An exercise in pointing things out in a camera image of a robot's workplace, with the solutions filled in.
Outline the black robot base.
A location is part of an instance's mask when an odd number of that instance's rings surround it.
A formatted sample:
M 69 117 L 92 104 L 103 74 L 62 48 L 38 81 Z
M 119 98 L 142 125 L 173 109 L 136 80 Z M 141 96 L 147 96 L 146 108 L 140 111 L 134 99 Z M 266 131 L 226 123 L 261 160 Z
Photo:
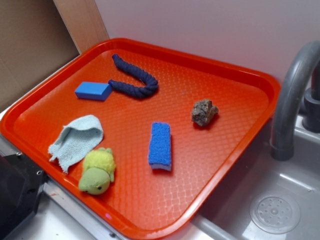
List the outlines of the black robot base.
M 0 157 L 0 238 L 9 239 L 38 211 L 46 173 L 25 154 Z

